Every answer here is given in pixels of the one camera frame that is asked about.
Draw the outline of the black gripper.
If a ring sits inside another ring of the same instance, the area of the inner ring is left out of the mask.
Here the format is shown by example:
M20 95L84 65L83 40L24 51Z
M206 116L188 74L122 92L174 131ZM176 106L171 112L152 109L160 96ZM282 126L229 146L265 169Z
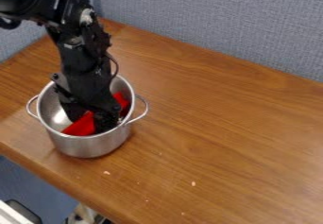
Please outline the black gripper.
M119 125L122 106L110 91L115 77L110 57L103 57L87 72L60 71L51 75L59 103L70 121L76 122L87 111L94 112L96 133L107 132Z

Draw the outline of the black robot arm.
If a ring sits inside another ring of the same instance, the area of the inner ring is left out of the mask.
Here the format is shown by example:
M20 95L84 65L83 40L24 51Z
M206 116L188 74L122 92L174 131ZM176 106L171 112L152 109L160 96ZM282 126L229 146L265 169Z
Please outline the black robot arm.
M0 27L15 29L23 21L43 26L58 47L60 71L51 80L70 120L92 112L95 131L114 129L122 106L110 85L119 65L107 52L111 35L90 0L0 0Z

